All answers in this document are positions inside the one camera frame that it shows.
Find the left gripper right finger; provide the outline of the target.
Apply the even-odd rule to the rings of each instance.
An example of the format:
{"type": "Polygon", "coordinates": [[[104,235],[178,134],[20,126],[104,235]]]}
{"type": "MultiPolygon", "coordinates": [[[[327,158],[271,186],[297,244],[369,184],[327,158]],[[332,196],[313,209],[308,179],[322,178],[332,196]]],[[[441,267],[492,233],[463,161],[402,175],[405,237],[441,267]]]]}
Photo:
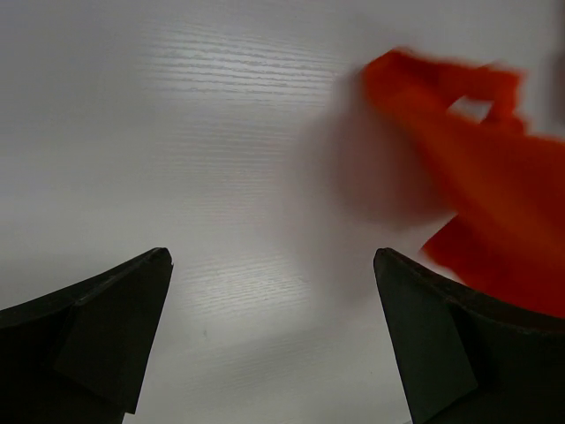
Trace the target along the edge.
{"type": "Polygon", "coordinates": [[[391,248],[373,260],[414,423],[564,422],[564,321],[474,291],[391,248]]]}

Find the orange t shirt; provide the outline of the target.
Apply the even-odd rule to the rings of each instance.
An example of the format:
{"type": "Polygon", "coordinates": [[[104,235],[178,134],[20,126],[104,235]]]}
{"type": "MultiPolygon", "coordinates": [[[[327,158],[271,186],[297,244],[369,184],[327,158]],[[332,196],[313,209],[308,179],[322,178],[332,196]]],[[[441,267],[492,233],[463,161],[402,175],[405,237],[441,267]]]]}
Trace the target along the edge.
{"type": "Polygon", "coordinates": [[[527,132],[516,111],[521,74],[393,49],[361,81],[454,210],[426,255],[472,289],[563,317],[564,144],[527,132]]]}

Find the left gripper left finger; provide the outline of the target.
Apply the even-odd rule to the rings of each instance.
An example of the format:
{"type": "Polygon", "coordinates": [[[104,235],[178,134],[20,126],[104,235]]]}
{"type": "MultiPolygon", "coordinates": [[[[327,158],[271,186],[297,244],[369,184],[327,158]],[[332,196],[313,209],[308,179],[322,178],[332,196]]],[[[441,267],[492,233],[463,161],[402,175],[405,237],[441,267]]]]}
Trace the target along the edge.
{"type": "Polygon", "coordinates": [[[3,423],[121,423],[136,412],[170,287],[158,247],[1,312],[3,423]]]}

